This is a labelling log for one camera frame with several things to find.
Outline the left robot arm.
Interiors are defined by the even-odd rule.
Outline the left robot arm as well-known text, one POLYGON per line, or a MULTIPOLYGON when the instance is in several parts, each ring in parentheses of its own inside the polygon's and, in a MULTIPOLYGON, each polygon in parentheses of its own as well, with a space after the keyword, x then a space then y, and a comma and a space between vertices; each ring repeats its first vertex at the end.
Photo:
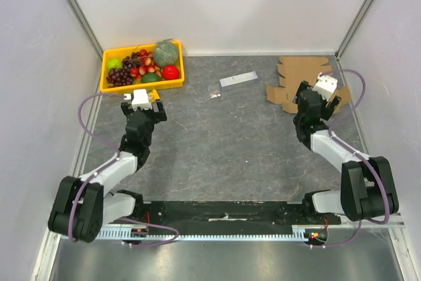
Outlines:
POLYGON ((142 221, 144 208, 138 204, 142 196, 127 190, 117 193, 111 190, 144 166, 155 125, 164 122, 167 115, 160 99, 148 108, 135 107, 129 102, 123 102, 121 108, 126 127, 119 148, 92 171, 61 180, 47 222, 50 231, 74 242, 90 243, 102 227, 120 218, 130 224, 142 221))

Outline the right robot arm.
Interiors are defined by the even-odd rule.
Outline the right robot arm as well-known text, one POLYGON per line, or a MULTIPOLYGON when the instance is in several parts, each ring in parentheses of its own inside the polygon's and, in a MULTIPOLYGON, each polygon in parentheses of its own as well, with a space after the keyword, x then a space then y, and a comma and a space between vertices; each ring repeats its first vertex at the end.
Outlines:
POLYGON ((385 224, 399 210, 391 166, 382 156, 371 157, 345 143, 326 121, 339 105, 333 95, 337 81, 328 77, 311 86, 303 81, 293 99, 297 114, 293 119, 297 139, 325 158, 341 176, 338 191, 324 190, 306 194, 301 216, 309 224, 322 220, 325 213, 345 215, 356 222, 369 220, 385 224))

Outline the brown cardboard box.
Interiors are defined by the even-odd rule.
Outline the brown cardboard box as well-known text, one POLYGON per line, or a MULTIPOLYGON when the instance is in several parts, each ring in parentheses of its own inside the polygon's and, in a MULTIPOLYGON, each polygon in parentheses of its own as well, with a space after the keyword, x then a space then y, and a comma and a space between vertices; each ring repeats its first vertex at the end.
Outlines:
MULTIPOLYGON (((307 81, 313 87, 320 73, 335 78, 332 66, 328 64, 328 59, 325 57, 281 57, 278 73, 280 74, 280 85, 266 87, 267 100, 273 104, 281 105, 283 111, 291 114, 297 114, 294 97, 302 81, 307 81)), ((329 101, 335 95, 341 98, 340 104, 334 111, 337 113, 342 106, 351 102, 351 92, 347 86, 337 87, 329 101)))

